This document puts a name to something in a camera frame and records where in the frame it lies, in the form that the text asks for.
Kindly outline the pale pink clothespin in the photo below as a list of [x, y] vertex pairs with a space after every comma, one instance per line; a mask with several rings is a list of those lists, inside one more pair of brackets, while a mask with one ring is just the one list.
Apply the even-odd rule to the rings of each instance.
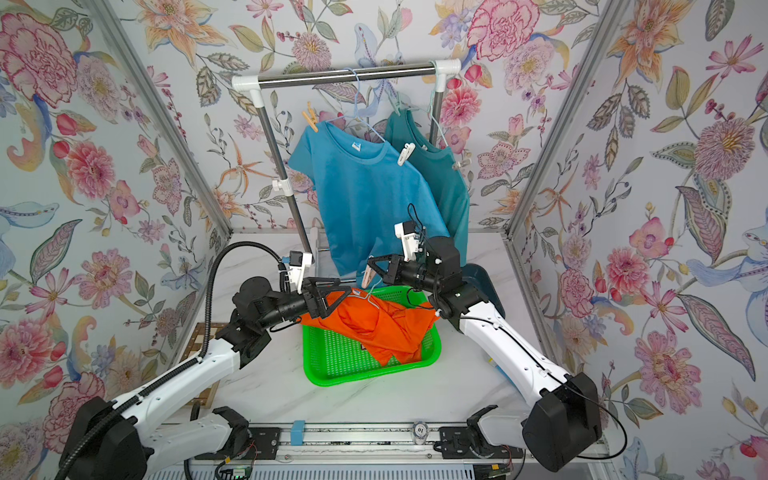
[[375, 278], [375, 271], [370, 266], [367, 266], [361, 277], [360, 287], [363, 289], [367, 289], [371, 285], [374, 278]]

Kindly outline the blue garment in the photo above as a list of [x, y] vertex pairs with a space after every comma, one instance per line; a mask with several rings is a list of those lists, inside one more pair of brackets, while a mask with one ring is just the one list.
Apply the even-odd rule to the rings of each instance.
[[353, 275], [360, 283], [369, 257], [401, 254], [394, 226], [410, 220], [412, 213], [429, 237], [448, 236], [426, 180], [411, 164], [397, 164], [398, 149], [359, 139], [327, 122], [318, 128], [304, 130], [288, 165], [314, 185], [340, 275]]

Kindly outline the orange garment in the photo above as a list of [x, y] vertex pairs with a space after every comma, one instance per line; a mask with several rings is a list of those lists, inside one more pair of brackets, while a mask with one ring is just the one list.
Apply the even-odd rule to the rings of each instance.
[[326, 319], [302, 315], [300, 323], [358, 341], [381, 366], [386, 366], [392, 357], [400, 364], [420, 361], [423, 339], [437, 321], [435, 310], [427, 308], [426, 303], [407, 308], [371, 297], [380, 305], [379, 312], [350, 314], [340, 306]]

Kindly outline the teal embroidered t-shirt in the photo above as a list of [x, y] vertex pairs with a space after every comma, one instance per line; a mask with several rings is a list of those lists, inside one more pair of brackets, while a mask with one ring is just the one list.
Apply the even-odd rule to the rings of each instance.
[[453, 152], [434, 146], [419, 131], [410, 110], [390, 115], [384, 137], [397, 148], [406, 144], [415, 145], [408, 162], [429, 185], [448, 236], [454, 241], [464, 266], [467, 263], [470, 197], [461, 173], [453, 169]]

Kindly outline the light blue wire hanger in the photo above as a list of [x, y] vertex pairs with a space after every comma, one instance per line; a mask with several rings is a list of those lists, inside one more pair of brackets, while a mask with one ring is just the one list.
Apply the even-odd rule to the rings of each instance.
[[352, 104], [352, 112], [343, 114], [343, 118], [352, 118], [358, 124], [365, 126], [366, 131], [372, 133], [381, 143], [385, 143], [385, 138], [370, 124], [369, 115], [363, 113], [363, 108], [368, 107], [368, 104], [367, 98], [362, 94], [362, 80], [358, 72], [350, 67], [345, 68], [343, 72], [347, 74], [347, 80], [329, 83], [326, 88], [327, 93], [341, 103]]

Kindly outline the beige yellow clothespin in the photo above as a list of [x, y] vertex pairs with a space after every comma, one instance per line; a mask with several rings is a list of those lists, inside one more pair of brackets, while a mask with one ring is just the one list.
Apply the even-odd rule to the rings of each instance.
[[302, 111], [302, 116], [307, 122], [308, 127], [314, 131], [318, 132], [318, 123], [319, 123], [319, 117], [317, 116], [316, 111], [312, 107], [312, 104], [310, 102], [307, 103], [306, 108]]

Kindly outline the mint green clothespin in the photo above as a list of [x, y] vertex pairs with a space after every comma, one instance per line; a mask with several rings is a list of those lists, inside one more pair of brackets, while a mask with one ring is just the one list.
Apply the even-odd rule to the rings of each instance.
[[401, 114], [401, 108], [402, 108], [402, 101], [400, 99], [400, 95], [394, 95], [390, 97], [391, 105], [393, 108], [393, 111], [395, 114], [400, 115]]

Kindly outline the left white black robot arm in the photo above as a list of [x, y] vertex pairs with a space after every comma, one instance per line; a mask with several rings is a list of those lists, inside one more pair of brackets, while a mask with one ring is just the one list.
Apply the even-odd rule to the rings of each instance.
[[249, 448], [250, 423], [229, 407], [173, 428], [161, 426], [205, 388], [257, 358], [271, 340], [271, 327], [303, 315], [326, 318], [351, 293], [338, 278], [306, 276], [297, 251], [287, 262], [273, 258], [279, 286], [262, 276], [245, 280], [233, 295], [229, 323], [217, 332], [210, 330], [214, 284], [207, 284], [205, 332], [196, 355], [112, 401], [96, 397], [79, 408], [57, 478], [145, 479], [200, 454]]

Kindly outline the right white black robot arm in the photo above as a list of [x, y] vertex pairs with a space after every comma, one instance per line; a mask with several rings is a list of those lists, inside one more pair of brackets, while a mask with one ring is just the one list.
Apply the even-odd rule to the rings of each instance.
[[601, 416], [609, 411], [594, 381], [568, 373], [520, 335], [492, 302], [495, 291], [466, 280], [453, 240], [428, 236], [414, 205], [407, 213], [395, 226], [401, 253], [371, 257], [368, 267], [386, 285], [425, 293], [436, 315], [481, 347], [527, 405], [522, 413], [501, 414], [488, 405], [471, 415], [470, 450], [487, 458], [495, 447], [520, 449], [551, 472], [573, 460], [615, 459], [588, 451], [602, 438]]

